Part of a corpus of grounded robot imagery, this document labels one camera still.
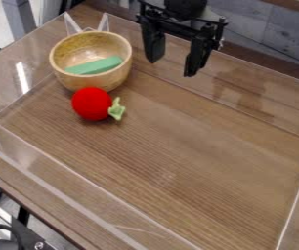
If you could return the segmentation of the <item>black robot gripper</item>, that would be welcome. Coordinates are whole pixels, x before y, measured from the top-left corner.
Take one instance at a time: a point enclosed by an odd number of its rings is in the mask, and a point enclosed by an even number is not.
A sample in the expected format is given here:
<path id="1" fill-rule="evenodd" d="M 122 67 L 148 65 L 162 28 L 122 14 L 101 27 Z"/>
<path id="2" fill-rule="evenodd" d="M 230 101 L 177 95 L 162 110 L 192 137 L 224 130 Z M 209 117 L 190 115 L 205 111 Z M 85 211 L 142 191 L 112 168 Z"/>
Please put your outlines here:
<path id="1" fill-rule="evenodd" d="M 210 39 L 204 33 L 198 33 L 190 41 L 190 52 L 185 59 L 184 76 L 193 77 L 206 65 L 210 53 L 210 45 L 214 50 L 221 47 L 222 30 L 228 25 L 224 16 L 216 14 L 208 0 L 138 0 L 142 41 L 146 59 L 156 63 L 165 53 L 165 33 L 190 37 L 192 32 L 200 32 L 202 28 L 212 27 Z"/>

